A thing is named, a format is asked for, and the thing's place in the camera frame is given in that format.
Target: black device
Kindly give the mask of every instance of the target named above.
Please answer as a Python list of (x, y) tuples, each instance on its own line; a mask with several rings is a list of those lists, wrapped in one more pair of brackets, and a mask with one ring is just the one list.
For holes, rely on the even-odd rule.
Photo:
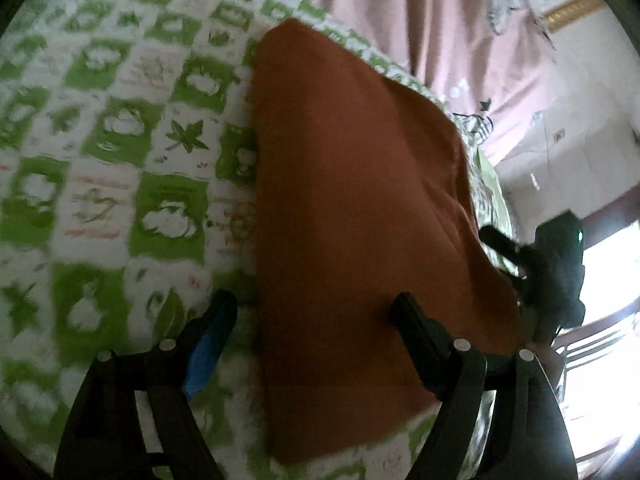
[(400, 294), (391, 321), (440, 412), (407, 480), (456, 480), (473, 435), (482, 393), (495, 390), (488, 440), (476, 480), (577, 480), (560, 407), (533, 352), (483, 354), (454, 341), (415, 299)]
[(551, 345), (560, 330), (582, 324), (584, 239), (582, 222), (576, 215), (565, 211), (539, 225), (530, 245), (517, 244), (493, 226), (482, 227), (479, 237), (524, 270), (522, 278), (506, 274), (518, 295), (523, 317), (534, 319), (533, 341)]

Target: black clamp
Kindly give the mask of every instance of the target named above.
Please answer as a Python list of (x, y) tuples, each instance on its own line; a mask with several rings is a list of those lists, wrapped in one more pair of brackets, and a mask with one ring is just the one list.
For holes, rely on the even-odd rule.
[(456, 480), (473, 436), (482, 393), (495, 390), (488, 441), (477, 480), (577, 480), (562, 413), (533, 352), (485, 355), (453, 340), (410, 294), (391, 307), (420, 380), (442, 406), (407, 480)]
[[(188, 399), (207, 384), (237, 317), (236, 298), (218, 291), (177, 340), (142, 354), (99, 354), (67, 419), (54, 478), (154, 480), (152, 467), (165, 465), (176, 480), (224, 480)], [(148, 393), (163, 453), (146, 452), (137, 390)]]
[(506, 275), (523, 308), (536, 314), (533, 341), (551, 345), (561, 329), (582, 324), (584, 239), (582, 223), (571, 211), (539, 225), (531, 245), (521, 246), (492, 226), (482, 227), (479, 237), (525, 271), (524, 278)]

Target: pink cloth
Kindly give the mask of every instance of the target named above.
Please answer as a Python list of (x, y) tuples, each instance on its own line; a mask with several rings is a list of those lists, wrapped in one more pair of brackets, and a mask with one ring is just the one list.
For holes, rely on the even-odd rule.
[(468, 127), (492, 131), (482, 150), (494, 165), (550, 104), (554, 50), (525, 0), (307, 1), (407, 64)]

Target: green and white blanket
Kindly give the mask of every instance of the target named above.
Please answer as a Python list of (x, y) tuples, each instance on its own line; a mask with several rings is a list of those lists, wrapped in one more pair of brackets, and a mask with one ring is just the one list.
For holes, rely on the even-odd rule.
[[(28, 0), (1, 38), (0, 425), (44, 469), (94, 356), (148, 350), (222, 287), (243, 306), (192, 408), (228, 478), (402, 479), (424, 443), (435, 412), (384, 442), (294, 468), (265, 452), (247, 92), (260, 38), (292, 16), (435, 101), (303, 0)], [(510, 230), (496, 213), (495, 173), (460, 134), (479, 224)], [(489, 408), (490, 399), (464, 476)], [(152, 425), (148, 410), (141, 417)]]

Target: orange towel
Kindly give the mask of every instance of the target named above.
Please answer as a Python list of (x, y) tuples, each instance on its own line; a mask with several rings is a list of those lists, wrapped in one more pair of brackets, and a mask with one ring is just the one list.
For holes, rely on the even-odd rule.
[(266, 408), (271, 452), (294, 463), (435, 402), (387, 319), (399, 292), (487, 352), (513, 353), (520, 320), (435, 105), (295, 21), (260, 44), (253, 98)]

